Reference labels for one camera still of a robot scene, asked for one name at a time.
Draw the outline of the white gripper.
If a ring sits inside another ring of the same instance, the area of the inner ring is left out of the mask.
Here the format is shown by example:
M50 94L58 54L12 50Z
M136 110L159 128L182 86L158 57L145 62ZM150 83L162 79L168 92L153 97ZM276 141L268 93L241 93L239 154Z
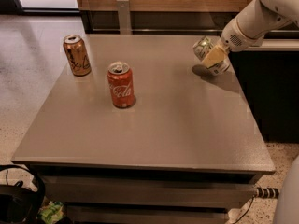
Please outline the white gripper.
M242 51L257 41L258 29L252 21L245 21L238 17L232 19L223 29L221 42L231 52ZM216 45L202 61L206 68L224 61L228 57L227 48Z

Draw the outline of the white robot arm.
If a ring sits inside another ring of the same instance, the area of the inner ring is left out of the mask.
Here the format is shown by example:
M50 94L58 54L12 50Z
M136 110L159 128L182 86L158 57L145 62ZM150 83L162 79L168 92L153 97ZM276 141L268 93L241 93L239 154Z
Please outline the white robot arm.
M252 0L224 27L203 65L211 68L224 61L229 52L242 51L266 33L292 22L299 22L299 0Z

